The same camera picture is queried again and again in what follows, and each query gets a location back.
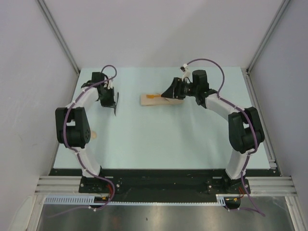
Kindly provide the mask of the beige cloth napkin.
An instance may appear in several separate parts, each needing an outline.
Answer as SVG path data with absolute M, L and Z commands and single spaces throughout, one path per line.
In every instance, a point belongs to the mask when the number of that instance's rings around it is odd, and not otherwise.
M 167 99 L 167 98 L 146 98 L 146 94 L 140 95 L 141 106 L 158 106 L 158 105 L 178 105 L 184 103 L 184 100 Z

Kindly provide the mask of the light wooden spoon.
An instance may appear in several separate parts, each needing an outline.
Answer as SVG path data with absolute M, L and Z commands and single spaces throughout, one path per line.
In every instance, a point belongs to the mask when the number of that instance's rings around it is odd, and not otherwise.
M 97 133 L 95 131 L 91 131 L 91 139 L 96 139 L 97 138 Z

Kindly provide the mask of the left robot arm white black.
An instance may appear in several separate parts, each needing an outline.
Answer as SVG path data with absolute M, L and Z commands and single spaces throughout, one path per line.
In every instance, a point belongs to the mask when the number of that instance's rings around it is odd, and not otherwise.
M 82 176 L 91 178 L 89 186 L 98 193 L 106 188 L 106 180 L 99 176 L 101 166 L 87 148 L 91 140 L 87 111 L 95 102 L 116 111 L 119 94 L 115 93 L 112 80 L 102 71 L 93 72 L 91 79 L 81 86 L 79 95 L 67 106 L 55 110 L 58 142 L 76 156 Z

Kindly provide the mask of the orange wooden spoon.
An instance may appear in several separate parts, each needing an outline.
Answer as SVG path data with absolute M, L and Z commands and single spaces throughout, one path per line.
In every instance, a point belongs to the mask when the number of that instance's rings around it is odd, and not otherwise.
M 161 98 L 160 94 L 146 94 L 146 98 L 154 99 L 154 98 Z

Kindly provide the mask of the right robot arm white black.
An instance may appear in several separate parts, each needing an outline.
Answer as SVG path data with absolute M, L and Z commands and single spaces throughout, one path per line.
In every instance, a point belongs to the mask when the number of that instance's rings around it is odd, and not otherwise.
M 228 137 L 232 146 L 229 163 L 222 176 L 222 188 L 227 193 L 244 187 L 244 176 L 250 156 L 264 141 L 265 135 L 258 111 L 254 107 L 241 108 L 219 96 L 211 89 L 205 70 L 189 72 L 181 68 L 183 76 L 173 79 L 162 98 L 184 100 L 194 97 L 197 105 L 217 113 L 228 122 Z

